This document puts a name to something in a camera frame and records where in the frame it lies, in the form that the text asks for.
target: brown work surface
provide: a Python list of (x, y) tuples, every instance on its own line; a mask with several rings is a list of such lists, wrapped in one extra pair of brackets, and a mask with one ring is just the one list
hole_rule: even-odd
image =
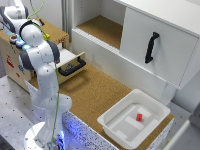
[[(30, 83), (38, 88), (36, 78)], [(60, 93), (72, 98), (73, 105), (70, 111), (120, 150), (123, 148), (105, 134), (97, 118), (130, 92), (131, 89), (90, 64), (87, 64), (82, 72), (60, 85)], [(137, 150), (145, 150), (172, 119), (173, 116), (169, 115)]]
[[(42, 21), (45, 23), (44, 26), (41, 28), (44, 30), (46, 34), (49, 34), (51, 39), (50, 41), (55, 42), (62, 37), (68, 36), (68, 34), (60, 29), (58, 29), (56, 26), (50, 24), (49, 22), (42, 19)], [(0, 32), (0, 37), (3, 38), (5, 41), (10, 42), (10, 36), (6, 36), (3, 31)]]
[(98, 16), (78, 26), (81, 30), (120, 49), (123, 26)]

